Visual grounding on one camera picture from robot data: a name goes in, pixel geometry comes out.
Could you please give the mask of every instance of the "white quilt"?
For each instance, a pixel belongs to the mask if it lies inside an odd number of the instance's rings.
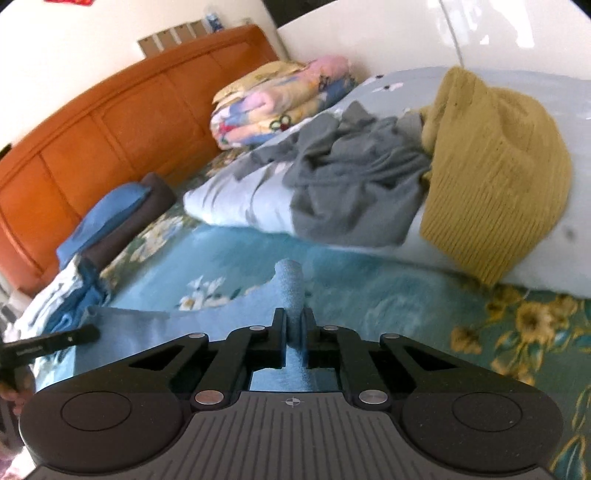
[[[407,70],[370,79],[331,111],[338,114],[358,100],[374,115],[401,115],[407,108],[432,102],[445,71],[444,68]],[[573,160],[573,183],[563,217],[504,282],[591,298],[591,82],[533,72],[478,71],[477,74],[490,85],[513,88],[537,98],[556,119]],[[289,133],[273,142],[281,141]],[[282,184],[290,165],[270,164],[237,180],[235,173],[242,161],[236,160],[202,187],[187,193],[184,198],[187,213],[212,225],[249,226],[263,232],[293,235],[290,211],[293,192]],[[451,259],[419,235],[422,214],[421,209],[401,246],[346,249],[457,271]]]

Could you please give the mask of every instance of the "ribbed gray plate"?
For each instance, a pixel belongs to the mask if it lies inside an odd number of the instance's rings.
[[[160,457],[96,480],[474,480],[407,445],[384,413],[341,393],[244,392],[226,410],[200,413]],[[30,480],[73,480],[39,467]],[[544,469],[510,477],[551,480]]]

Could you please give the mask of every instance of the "yellow blanket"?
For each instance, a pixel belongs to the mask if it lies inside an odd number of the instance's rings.
[[[421,235],[495,284],[563,213],[569,152],[537,100],[459,67],[421,113],[423,148],[433,155]]]

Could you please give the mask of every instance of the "headboard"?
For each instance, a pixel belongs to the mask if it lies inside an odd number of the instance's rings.
[[[175,185],[217,153],[213,95],[276,60],[253,25],[200,37],[87,90],[0,160],[0,271],[33,295],[56,248],[113,188],[154,171]]]

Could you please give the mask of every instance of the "folded brown clothing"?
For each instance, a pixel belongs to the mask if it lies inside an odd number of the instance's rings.
[[[151,189],[142,205],[109,235],[81,252],[99,271],[104,270],[137,235],[177,201],[172,189],[155,173],[148,173],[140,183]]]
[[[421,115],[433,155],[421,236],[494,284],[560,219],[571,183],[566,145],[537,100],[459,67]]]

